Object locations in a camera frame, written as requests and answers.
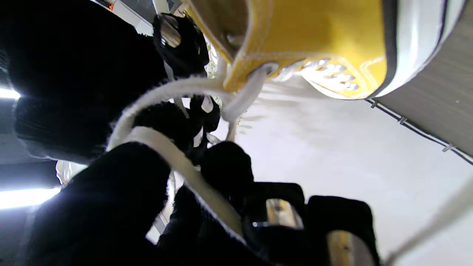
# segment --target shoelace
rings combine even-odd
[[[181,98],[184,95],[211,95],[222,99],[222,118],[229,122],[227,140],[234,141],[237,120],[258,97],[264,81],[274,70],[271,64],[255,70],[249,77],[245,87],[236,95],[224,92],[223,80],[227,73],[227,64],[219,57],[216,79],[189,78],[172,81],[154,88],[141,96],[131,107],[124,110],[109,139],[107,151],[125,142],[141,142],[158,152],[183,177],[186,185],[196,194],[209,213],[234,238],[245,243],[239,215],[233,207],[202,178],[186,156],[163,134],[146,127],[135,127],[134,118],[140,110],[151,105]],[[469,182],[450,201],[448,201],[424,229],[419,230],[385,261],[385,266],[392,266],[400,258],[415,250],[425,241],[445,230],[465,216],[472,208],[473,181]]]
[[[137,114],[152,105],[190,95],[211,95],[222,99],[222,118],[229,122],[227,140],[233,141],[238,118],[258,97],[268,75],[274,71],[271,65],[255,70],[242,90],[233,95],[223,91],[226,63],[219,58],[216,79],[189,78],[175,80],[142,95],[131,107],[125,109],[118,119],[109,138],[107,151],[125,142],[140,142],[159,153],[172,169],[184,177],[186,185],[197,195],[201,204],[220,222],[227,232],[242,243],[243,238],[239,215],[233,207],[202,178],[186,156],[166,136],[147,127],[135,127]]]

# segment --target fluorescent light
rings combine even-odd
[[[0,192],[0,209],[41,204],[58,194],[59,187],[52,189],[23,189]]]
[[[11,89],[0,88],[0,98],[18,99],[20,94]]]

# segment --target wall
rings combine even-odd
[[[225,134],[221,124],[216,135]],[[367,202],[382,258],[473,178],[471,165],[367,102],[328,98],[299,78],[263,88],[243,115],[236,142],[251,156],[258,181],[298,183],[307,198]],[[399,265],[471,265],[472,223],[469,213]]]

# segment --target gloved hand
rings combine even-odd
[[[163,133],[184,152],[191,148],[193,136],[190,121],[173,103],[163,102],[141,110],[133,123],[135,126],[150,127]]]
[[[173,28],[179,44],[167,44],[163,41],[162,25]],[[209,53],[204,35],[190,17],[177,17],[171,14],[159,14],[153,21],[153,41],[159,55],[173,69],[174,77],[188,78],[191,75],[207,77],[204,66],[209,63]]]
[[[237,212],[241,211],[254,177],[251,158],[240,146],[221,142],[206,150],[201,159],[201,173]]]
[[[194,95],[187,110],[196,138],[188,158],[194,165],[200,165],[202,156],[207,150],[207,134],[217,129],[220,121],[220,107],[211,96]]]

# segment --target black knitted glove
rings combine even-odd
[[[205,181],[228,200],[237,212],[254,184],[251,158],[233,142],[221,142],[206,150],[201,160]]]
[[[141,110],[133,126],[150,127],[163,133],[184,152],[191,147],[193,136],[190,123],[179,107],[173,103],[164,102]]]
[[[172,27],[179,33],[181,42],[177,47],[163,43],[161,25],[163,20],[170,20]],[[191,75],[206,77],[204,66],[209,63],[209,53],[204,35],[190,17],[177,17],[171,14],[159,14],[153,21],[153,40],[159,55],[173,69],[174,77],[188,78]]]
[[[202,104],[205,100],[211,101],[211,103],[207,103],[207,105],[211,105],[211,111],[209,113],[202,109]],[[215,131],[219,126],[220,107],[212,97],[194,95],[191,98],[189,116],[194,121],[194,124],[199,125],[198,130],[203,126],[204,132],[210,133]]]

